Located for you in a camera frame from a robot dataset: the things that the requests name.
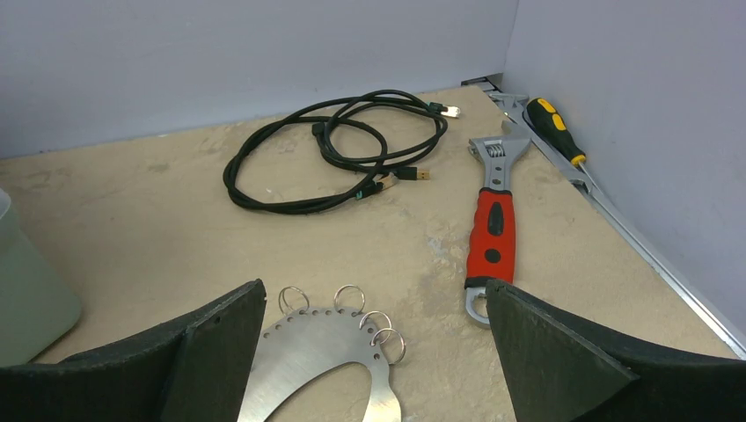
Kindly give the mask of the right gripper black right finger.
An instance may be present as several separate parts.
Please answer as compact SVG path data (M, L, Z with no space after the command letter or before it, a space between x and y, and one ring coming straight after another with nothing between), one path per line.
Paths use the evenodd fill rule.
M502 280L486 310L519 421L743 421L745 363L657 345Z

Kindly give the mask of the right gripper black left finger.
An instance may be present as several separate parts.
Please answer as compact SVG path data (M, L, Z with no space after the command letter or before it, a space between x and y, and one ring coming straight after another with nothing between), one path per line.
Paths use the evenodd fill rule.
M235 421L266 308L252 280L56 364L1 370L3 421Z

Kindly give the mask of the steel perforated key plate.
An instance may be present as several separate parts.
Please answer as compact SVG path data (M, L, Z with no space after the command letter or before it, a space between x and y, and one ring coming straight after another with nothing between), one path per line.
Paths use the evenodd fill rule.
M260 334L239 421L265 421L297 390L338 367L365 366L371 377L365 421L400 421L402 409L390 385L390 366L402 361L406 342L390 326L346 307L307 307Z

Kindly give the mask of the clear green plastic storage box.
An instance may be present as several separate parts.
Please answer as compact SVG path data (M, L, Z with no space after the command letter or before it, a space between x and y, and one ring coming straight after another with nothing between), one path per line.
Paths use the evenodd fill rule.
M77 323L81 302L20 227L1 192L1 365L25 364Z

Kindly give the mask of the black yellow screwdriver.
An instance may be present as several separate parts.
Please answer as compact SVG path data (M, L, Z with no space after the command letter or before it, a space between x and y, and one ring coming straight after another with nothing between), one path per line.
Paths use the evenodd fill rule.
M548 100L534 98L527 103L525 112L534 131L586 176L586 189L592 192L596 183L586 169L586 154L576 145L558 110Z

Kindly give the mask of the red handled adjustable wrench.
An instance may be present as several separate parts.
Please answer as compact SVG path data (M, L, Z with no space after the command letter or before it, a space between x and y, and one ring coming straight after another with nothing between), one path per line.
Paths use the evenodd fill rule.
M464 281L464 308L478 327L489 319L474 306L486 296L486 283L497 279L511 284L516 269L516 214L510 190L512 165L526 152L530 134L512 121L501 123L502 134L471 138L469 151L484 164L484 184L469 237Z

